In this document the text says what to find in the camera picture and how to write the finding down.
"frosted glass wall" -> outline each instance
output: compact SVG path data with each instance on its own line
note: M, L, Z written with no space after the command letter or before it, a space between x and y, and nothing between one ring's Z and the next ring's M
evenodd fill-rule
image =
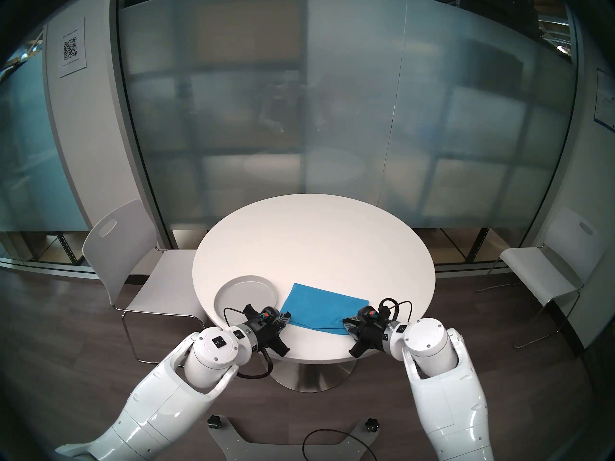
M525 227L570 119L572 64L438 2L150 0L119 17L171 229L297 192L413 227Z
M87 231L49 124L42 55L0 84L0 231Z

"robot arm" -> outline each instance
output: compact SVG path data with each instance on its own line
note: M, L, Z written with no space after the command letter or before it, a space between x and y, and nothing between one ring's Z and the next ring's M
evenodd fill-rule
M377 349L403 361L416 410L439 461L493 461L487 402L463 337L445 331L441 322L414 323L388 319L387 308L364 307L345 319L357 340L350 350L359 357Z
M271 307L258 313L248 305L244 314L248 316L245 324L190 334L136 386L120 416L101 437L87 444L60 446L56 452L105 461L156 458L209 409L253 354L265 347L281 356L289 351L279 339L289 313L280 314ZM184 359L187 382L176 373Z

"table top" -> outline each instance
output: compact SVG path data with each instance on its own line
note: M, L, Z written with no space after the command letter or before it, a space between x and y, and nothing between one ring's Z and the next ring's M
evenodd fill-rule
M252 203L207 233L194 257L192 281L217 326L227 327L223 314L214 308L216 293L226 282L244 275L262 276L273 283L277 309L293 284L299 283L367 299L375 308L386 297L399 303L410 300L412 318L417 320L427 310L435 288L431 255L404 222L369 203L323 194L285 195ZM398 320L406 321L410 304L399 309ZM280 337L290 348L283 357L286 361L354 360L348 353L354 345L350 335L287 325Z

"poster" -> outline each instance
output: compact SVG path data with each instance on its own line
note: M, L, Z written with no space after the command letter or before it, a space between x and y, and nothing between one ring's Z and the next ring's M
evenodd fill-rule
M84 33L85 18L66 26L61 35L60 77L87 67L86 42Z
M615 79L598 69L594 122L615 132Z

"dark floor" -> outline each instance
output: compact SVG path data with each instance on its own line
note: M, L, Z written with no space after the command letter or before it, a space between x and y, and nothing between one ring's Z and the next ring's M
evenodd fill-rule
M588 419L594 397L581 360L573 358L560 335L522 350L512 348L515 336L553 327L544 314L528 327L538 306L527 289L474 293L512 277L437 279L425 315L464 336L489 402L495 458L544 460ZM128 304L138 289L125 286L121 304ZM119 313L97 281L0 269L0 310L5 393L48 448L100 436L151 369L132 358ZM143 356L170 351L196 329L164 317L130 316ZM300 444L317 428L350 430L359 419L375 417L381 433L372 448L380 460L436 459L419 424L403 364L384 354L360 360L346 382L322 393L292 392L271 378L236 379L211 414L230 418L248 441L291 444ZM159 459L224 460L207 433L208 416ZM337 443L341 438L325 434L313 441Z

